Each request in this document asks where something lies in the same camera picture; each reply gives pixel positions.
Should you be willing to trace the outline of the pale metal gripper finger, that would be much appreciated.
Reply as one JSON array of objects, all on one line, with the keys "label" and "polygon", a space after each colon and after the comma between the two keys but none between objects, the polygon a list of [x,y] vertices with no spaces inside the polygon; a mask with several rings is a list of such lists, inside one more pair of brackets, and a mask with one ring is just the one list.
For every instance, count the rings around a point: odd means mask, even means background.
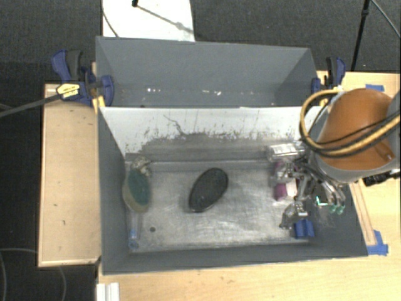
[{"label": "pale metal gripper finger", "polygon": [[284,230],[290,230],[295,223],[306,219],[309,215],[306,201],[293,201],[284,209],[279,227]]},{"label": "pale metal gripper finger", "polygon": [[302,158],[305,152],[305,147],[296,143],[271,145],[268,147],[268,161],[295,161]]}]

